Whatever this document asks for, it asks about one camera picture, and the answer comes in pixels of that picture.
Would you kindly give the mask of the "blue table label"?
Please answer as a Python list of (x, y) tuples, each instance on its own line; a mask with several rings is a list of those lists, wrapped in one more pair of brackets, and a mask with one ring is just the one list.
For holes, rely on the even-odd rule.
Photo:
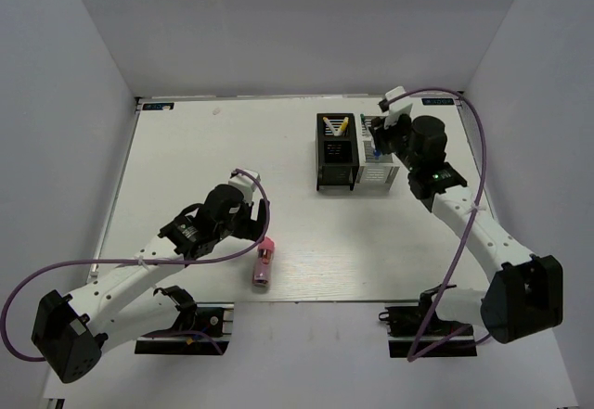
[(147, 111), (172, 110), (173, 108), (174, 108), (174, 102), (154, 102), (154, 103), (144, 103), (142, 105), (142, 110), (147, 110)]
[(453, 98), (447, 97), (423, 97), (421, 102), (424, 106), (454, 106)]

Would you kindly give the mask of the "left blue table label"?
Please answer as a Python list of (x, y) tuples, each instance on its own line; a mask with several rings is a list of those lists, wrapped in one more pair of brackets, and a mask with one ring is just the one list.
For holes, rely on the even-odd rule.
[(154, 103), (144, 103), (142, 105), (142, 110), (147, 110), (147, 111), (172, 110), (173, 108), (174, 108), (174, 102), (154, 102)]

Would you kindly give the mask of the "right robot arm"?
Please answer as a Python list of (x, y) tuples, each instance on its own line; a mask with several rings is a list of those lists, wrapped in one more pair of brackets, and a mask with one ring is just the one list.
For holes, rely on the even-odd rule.
[(444, 123), (403, 114), (395, 120), (374, 118), (368, 129), (376, 151), (402, 162), (413, 196), (458, 236), (488, 281), (486, 290), (445, 281), (424, 292), (420, 325), (433, 334), (452, 322), (481, 326), (502, 344), (559, 326), (562, 265), (552, 255), (534, 254), (476, 204), (466, 179), (446, 161)]

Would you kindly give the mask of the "black slotted pen holder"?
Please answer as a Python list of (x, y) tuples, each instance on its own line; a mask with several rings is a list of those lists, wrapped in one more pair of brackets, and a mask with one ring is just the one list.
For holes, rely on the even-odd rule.
[[(349, 120), (344, 135), (326, 133), (322, 118), (329, 117), (336, 127)], [(353, 190), (359, 168), (355, 116), (353, 113), (318, 113), (316, 115), (316, 189), (344, 186)]]

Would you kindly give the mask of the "right blue table label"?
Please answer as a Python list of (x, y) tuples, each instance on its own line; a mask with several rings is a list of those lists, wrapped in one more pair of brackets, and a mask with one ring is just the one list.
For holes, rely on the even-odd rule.
[(423, 97), (421, 102), (424, 106), (454, 106), (453, 98), (447, 97)]

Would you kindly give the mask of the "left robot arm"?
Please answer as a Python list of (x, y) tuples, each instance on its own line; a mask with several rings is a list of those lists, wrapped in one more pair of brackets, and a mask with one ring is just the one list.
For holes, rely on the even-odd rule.
[(192, 204), (162, 227), (128, 263), (65, 295), (52, 290), (38, 305), (32, 342), (59, 380), (72, 383), (103, 354), (153, 332), (185, 334), (196, 323), (197, 303), (179, 286), (160, 282), (210, 253), (228, 237), (259, 242), (269, 225), (255, 172), (237, 170), (202, 203)]

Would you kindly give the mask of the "pink glue stick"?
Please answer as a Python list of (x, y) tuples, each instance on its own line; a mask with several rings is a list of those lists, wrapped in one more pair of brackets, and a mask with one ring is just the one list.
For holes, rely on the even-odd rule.
[(274, 254), (275, 242), (266, 236), (257, 248), (257, 258), (252, 269), (252, 284), (255, 287), (269, 287)]

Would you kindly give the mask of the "yellow capped white marker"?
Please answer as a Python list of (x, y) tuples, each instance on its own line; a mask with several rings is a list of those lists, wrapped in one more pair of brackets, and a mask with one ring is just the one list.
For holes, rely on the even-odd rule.
[(339, 136), (340, 135), (340, 128), (336, 127), (334, 125), (334, 123), (332, 122), (332, 120), (329, 117), (324, 116), (322, 118), (324, 124), (325, 124), (325, 129), (326, 129), (326, 133), (330, 134), (332, 136)]

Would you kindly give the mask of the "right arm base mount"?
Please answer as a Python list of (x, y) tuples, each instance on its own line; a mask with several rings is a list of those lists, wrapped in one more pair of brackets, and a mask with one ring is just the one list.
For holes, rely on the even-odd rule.
[[(420, 316), (418, 304), (413, 302), (403, 302), (399, 305), (387, 306), (378, 314), (378, 319), (381, 323), (384, 323), (387, 328), (390, 357), (406, 359), (423, 319), (423, 317)], [(442, 321), (434, 316), (420, 339), (418, 350), (425, 349), (432, 343), (454, 333), (461, 327), (463, 327), (463, 324), (459, 322)], [(470, 326), (446, 343), (425, 353), (423, 357), (476, 357), (477, 348), (474, 342), (474, 332), (473, 328)]]

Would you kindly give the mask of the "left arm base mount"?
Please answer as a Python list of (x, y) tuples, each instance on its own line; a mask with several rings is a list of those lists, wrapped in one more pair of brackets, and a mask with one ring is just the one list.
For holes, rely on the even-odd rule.
[(233, 304), (198, 304), (163, 329), (136, 340), (135, 354), (219, 356), (226, 352), (233, 330)]

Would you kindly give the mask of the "white slotted pen holder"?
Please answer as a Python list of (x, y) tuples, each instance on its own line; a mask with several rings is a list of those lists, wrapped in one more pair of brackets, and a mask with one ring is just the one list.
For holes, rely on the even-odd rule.
[[(359, 168), (355, 179), (355, 190), (361, 190), (372, 194), (388, 193), (399, 172), (400, 164), (393, 154), (383, 155), (379, 161), (373, 158), (375, 149), (373, 137), (362, 133), (360, 115), (355, 119), (357, 151), (359, 157)], [(366, 115), (368, 123), (373, 116)]]

